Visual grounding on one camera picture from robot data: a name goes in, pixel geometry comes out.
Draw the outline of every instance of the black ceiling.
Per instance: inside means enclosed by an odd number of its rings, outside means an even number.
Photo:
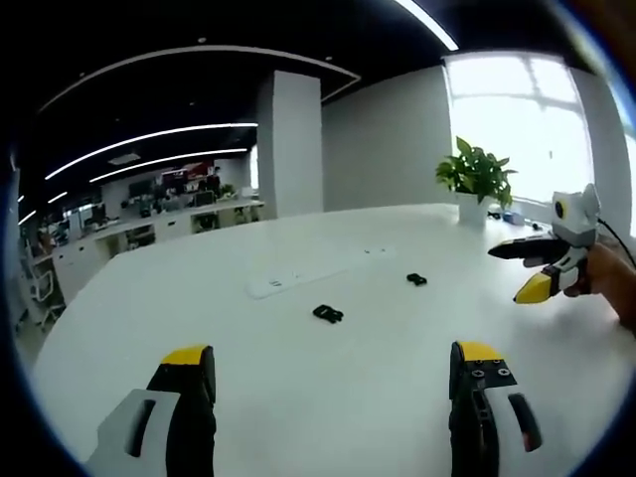
[[[460,51],[537,50],[560,54],[571,65],[585,68],[539,1],[417,3],[449,32]],[[4,32],[9,36],[5,44],[12,46],[4,104],[13,125],[7,139],[14,141],[22,170],[25,210],[41,207],[59,192],[72,195],[91,177],[115,169],[108,159],[127,152],[135,151],[146,161],[251,147],[253,128],[172,134],[121,146],[44,180],[88,152],[138,135],[200,124],[255,122],[258,87],[273,70],[320,78],[323,97],[352,80],[343,73],[270,55],[201,51],[142,60],[86,79],[117,62],[186,47],[271,49],[330,63],[361,77],[337,98],[437,65],[446,54],[443,45],[393,0],[155,0],[15,8],[21,11],[7,17],[11,22]],[[42,109],[80,80],[83,83]]]

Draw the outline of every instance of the black plastic buckle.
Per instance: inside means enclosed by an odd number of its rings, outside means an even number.
[[[342,321],[342,317],[345,316],[342,311],[334,310],[329,305],[320,305],[314,311],[314,316],[320,318],[321,320],[327,320],[332,325],[334,323],[338,323]]]
[[[410,275],[407,275],[406,279],[415,286],[421,286],[428,283],[428,280],[426,280],[426,278],[424,278],[423,276],[419,276],[417,273],[412,273]]]

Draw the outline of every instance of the green leaves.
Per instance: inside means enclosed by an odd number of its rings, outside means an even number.
[[[450,191],[475,194],[478,202],[486,197],[496,199],[502,207],[512,204],[509,174],[517,174],[513,169],[502,168],[510,158],[498,160],[494,154],[486,153],[481,147],[472,147],[461,137],[456,137],[459,156],[446,156],[435,170],[435,178]]]

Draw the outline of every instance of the black wire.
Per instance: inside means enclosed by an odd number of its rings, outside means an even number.
[[[603,224],[605,226],[606,229],[608,229],[611,234],[613,236],[616,237],[616,239],[620,242],[620,244],[623,246],[623,249],[625,250],[625,252],[627,253],[627,256],[629,257],[629,260],[632,262],[632,265],[634,265],[634,268],[636,268],[636,260],[634,260],[634,257],[632,256],[632,252],[629,251],[629,248],[627,248],[627,245],[623,242],[623,240],[620,239],[620,237],[618,236],[618,234],[614,231],[614,229],[612,227],[609,226],[609,224],[604,221],[603,219],[598,219],[598,222],[600,224]]]

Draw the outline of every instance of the white plant pot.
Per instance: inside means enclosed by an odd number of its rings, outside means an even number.
[[[477,203],[477,196],[456,192],[457,204],[459,204],[459,223],[476,229],[483,229],[486,225],[488,206],[491,203],[489,197],[485,197],[481,204]]]

